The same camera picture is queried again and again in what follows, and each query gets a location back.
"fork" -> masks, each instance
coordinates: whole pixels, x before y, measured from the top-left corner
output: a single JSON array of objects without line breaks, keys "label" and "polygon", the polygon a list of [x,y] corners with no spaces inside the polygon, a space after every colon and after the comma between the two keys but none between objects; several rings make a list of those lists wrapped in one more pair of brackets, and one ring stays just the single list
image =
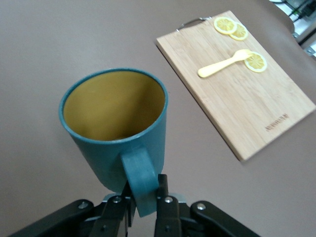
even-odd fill
[{"label": "fork", "polygon": [[211,64],[211,65],[208,65],[206,67],[199,69],[197,71],[197,74],[201,78],[206,78],[206,77],[222,70],[223,68],[225,68],[225,67],[227,67],[227,66],[229,66],[237,61],[245,60],[245,59],[251,57],[252,55],[253,55],[253,53],[249,49],[240,49],[240,50],[236,51],[235,54],[229,59],[226,59],[226,60],[218,62],[218,63]]}]

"mug rim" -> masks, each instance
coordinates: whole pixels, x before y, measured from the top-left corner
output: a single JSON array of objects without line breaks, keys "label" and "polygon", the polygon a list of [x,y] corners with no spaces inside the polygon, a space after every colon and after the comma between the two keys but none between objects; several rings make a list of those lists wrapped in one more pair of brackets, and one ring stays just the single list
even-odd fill
[{"label": "mug rim", "polygon": [[[101,75],[101,74],[106,74],[106,73],[111,73],[111,72],[135,72],[135,73],[140,73],[140,74],[144,74],[146,76],[149,76],[151,77],[152,79],[154,79],[158,84],[159,86],[162,88],[163,90],[163,93],[164,93],[164,105],[163,105],[163,109],[162,109],[162,112],[160,113],[160,115],[158,116],[158,118],[150,125],[148,126],[146,129],[144,129],[143,131],[137,133],[137,134],[134,134],[133,136],[130,136],[130,137],[126,137],[126,138],[122,138],[122,139],[117,139],[117,140],[110,140],[110,141],[103,141],[103,140],[94,140],[94,139],[91,139],[91,138],[87,138],[87,137],[84,137],[84,136],[81,136],[80,134],[74,132],[66,123],[65,119],[64,119],[64,107],[65,107],[65,103],[69,97],[69,95],[79,86],[81,85],[82,83],[84,83],[85,81],[93,78],[93,77],[96,77],[98,75]],[[168,105],[168,92],[164,86],[164,84],[161,82],[161,80],[159,80],[156,76],[154,76],[153,74],[149,73],[149,72],[146,72],[144,70],[140,70],[140,69],[136,69],[136,68],[126,68],[126,67],[123,67],[123,68],[111,68],[111,69],[105,69],[105,70],[102,70],[102,71],[98,71],[98,72],[95,72],[95,73],[92,73],[92,74],[89,74],[87,76],[85,76],[84,78],[80,79],[79,81],[77,81],[76,83],[74,83],[67,91],[66,93],[64,94],[64,96],[62,97],[61,101],[60,101],[60,104],[59,104],[59,109],[58,109],[58,114],[59,114],[59,120],[61,121],[61,124],[63,125],[63,127],[70,133],[71,136],[73,137],[76,137],[77,139],[79,140],[82,140],[82,141],[85,141],[85,142],[88,142],[88,143],[93,143],[93,144],[119,144],[119,143],[124,143],[124,142],[128,142],[128,141],[131,141],[131,140],[134,140],[134,139],[137,139],[141,136],[143,136],[144,134],[148,133],[149,131],[151,131],[155,125],[157,123],[159,123],[164,114],[166,113],[166,109],[167,109],[167,105]]]}]

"silver screw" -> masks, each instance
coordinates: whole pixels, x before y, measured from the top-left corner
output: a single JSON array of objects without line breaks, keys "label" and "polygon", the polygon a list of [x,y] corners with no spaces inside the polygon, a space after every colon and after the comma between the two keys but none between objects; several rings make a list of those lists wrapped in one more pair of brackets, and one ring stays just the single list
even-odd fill
[{"label": "silver screw", "polygon": [[116,196],[114,199],[113,199],[113,202],[114,203],[119,203],[120,201],[122,201],[122,198],[120,196]]},{"label": "silver screw", "polygon": [[198,210],[203,211],[206,209],[206,206],[203,203],[198,203],[197,208],[198,208]]},{"label": "silver screw", "polygon": [[164,201],[165,201],[166,203],[171,203],[171,202],[173,201],[173,199],[172,199],[172,197],[166,197],[166,198],[164,199]]},{"label": "silver screw", "polygon": [[82,202],[79,206],[78,206],[78,208],[79,209],[84,209],[84,208],[86,208],[87,206],[88,206],[89,204],[87,203],[87,202]]}]

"utensil handle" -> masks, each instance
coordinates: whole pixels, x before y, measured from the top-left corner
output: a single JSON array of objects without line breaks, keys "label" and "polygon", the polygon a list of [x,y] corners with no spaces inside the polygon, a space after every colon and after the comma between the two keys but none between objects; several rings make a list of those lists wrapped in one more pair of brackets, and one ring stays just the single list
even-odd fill
[{"label": "utensil handle", "polygon": [[201,68],[198,70],[197,74],[201,78],[206,78],[206,77],[222,70],[223,68],[227,67],[228,65],[231,65],[234,62],[235,62],[235,59],[229,58],[229,59],[226,59],[224,61],[214,63],[214,64],[208,65],[204,68]]}]

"mug handle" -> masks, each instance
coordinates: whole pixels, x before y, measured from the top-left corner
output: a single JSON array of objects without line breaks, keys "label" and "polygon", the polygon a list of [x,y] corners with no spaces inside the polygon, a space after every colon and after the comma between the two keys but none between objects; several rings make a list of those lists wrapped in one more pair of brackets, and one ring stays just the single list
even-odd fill
[{"label": "mug handle", "polygon": [[144,146],[131,148],[120,153],[120,158],[136,201],[140,217],[157,209],[156,192],[159,187],[158,174]]}]

